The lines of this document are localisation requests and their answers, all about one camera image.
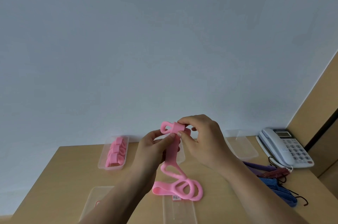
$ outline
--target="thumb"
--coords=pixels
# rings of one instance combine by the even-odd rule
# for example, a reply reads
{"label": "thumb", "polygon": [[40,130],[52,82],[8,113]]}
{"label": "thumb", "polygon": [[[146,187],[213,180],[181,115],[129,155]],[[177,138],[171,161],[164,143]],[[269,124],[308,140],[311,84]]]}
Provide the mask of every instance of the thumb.
{"label": "thumb", "polygon": [[177,135],[180,136],[180,138],[184,141],[189,151],[191,152],[193,147],[196,146],[196,141],[194,141],[194,139],[191,136],[189,136],[187,133],[185,133],[184,131],[177,132]]}
{"label": "thumb", "polygon": [[160,142],[156,143],[156,146],[161,150],[164,151],[169,145],[171,145],[175,140],[174,133],[170,133],[168,136],[166,136],[164,139],[162,139]]}

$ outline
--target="container of pink bands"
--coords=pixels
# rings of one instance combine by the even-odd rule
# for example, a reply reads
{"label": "container of pink bands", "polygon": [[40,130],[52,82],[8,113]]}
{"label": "container of pink bands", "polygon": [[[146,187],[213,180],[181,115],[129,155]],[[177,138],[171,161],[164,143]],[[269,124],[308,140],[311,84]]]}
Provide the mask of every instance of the container of pink bands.
{"label": "container of pink bands", "polygon": [[127,159],[128,144],[128,136],[112,136],[108,138],[97,166],[108,171],[121,170]]}

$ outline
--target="telephone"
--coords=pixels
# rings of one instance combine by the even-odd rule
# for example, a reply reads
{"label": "telephone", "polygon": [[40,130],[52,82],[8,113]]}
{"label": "telephone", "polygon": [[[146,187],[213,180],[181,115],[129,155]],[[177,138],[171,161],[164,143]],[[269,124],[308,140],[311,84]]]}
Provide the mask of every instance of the telephone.
{"label": "telephone", "polygon": [[273,158],[271,158],[271,161],[279,167],[292,170],[293,168],[314,166],[312,158],[287,129],[265,128],[259,132],[256,139],[269,158],[271,155],[265,147],[272,153],[278,162]]}

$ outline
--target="pink resistance band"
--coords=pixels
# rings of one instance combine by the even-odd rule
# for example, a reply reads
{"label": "pink resistance band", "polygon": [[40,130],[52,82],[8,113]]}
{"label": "pink resistance band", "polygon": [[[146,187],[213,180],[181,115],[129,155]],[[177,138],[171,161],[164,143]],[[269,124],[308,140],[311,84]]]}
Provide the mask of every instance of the pink resistance band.
{"label": "pink resistance band", "polygon": [[[161,124],[161,132],[163,134],[167,134],[167,133],[176,134],[179,131],[184,131],[188,133],[189,135],[191,133],[191,130],[186,128],[183,124],[179,124],[179,123],[172,124],[170,122],[163,122]],[[177,179],[177,181],[175,181],[174,183],[155,181],[154,186],[152,187],[152,192],[155,195],[159,195],[159,196],[178,195],[182,199],[189,199],[191,201],[201,200],[203,196],[203,189],[200,183],[198,183],[196,180],[189,179],[176,162],[176,156],[177,156],[177,150],[179,148],[179,144],[180,144],[180,138],[176,135],[174,142],[167,148],[166,159],[161,166],[161,171],[164,174]],[[174,166],[179,171],[180,174],[167,171],[166,168],[169,165]],[[190,192],[186,194],[184,193],[183,189],[188,185],[190,187]],[[197,196],[194,196],[195,186],[198,188]]]}

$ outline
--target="wooden table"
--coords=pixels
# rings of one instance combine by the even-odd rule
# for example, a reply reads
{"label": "wooden table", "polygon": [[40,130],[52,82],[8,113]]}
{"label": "wooden table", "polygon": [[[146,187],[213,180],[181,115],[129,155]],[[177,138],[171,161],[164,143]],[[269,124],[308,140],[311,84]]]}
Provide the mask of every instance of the wooden table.
{"label": "wooden table", "polygon": [[[267,157],[255,137],[249,139],[259,153],[259,157],[251,162],[267,165]],[[128,172],[137,143],[129,144],[125,167],[116,172],[98,169],[102,147],[60,147],[14,213],[11,223],[77,223],[91,189],[115,185]],[[198,223],[250,223],[229,184],[192,158],[186,147],[184,152],[186,160],[181,163],[181,168],[188,177],[198,180],[204,190],[202,200],[194,203]],[[156,180],[165,179],[158,169]],[[338,200],[310,170],[295,170],[288,176],[285,187],[309,201],[309,205],[304,207],[300,198],[295,208],[309,223],[338,222]],[[162,197],[148,193],[129,223],[163,223]]]}

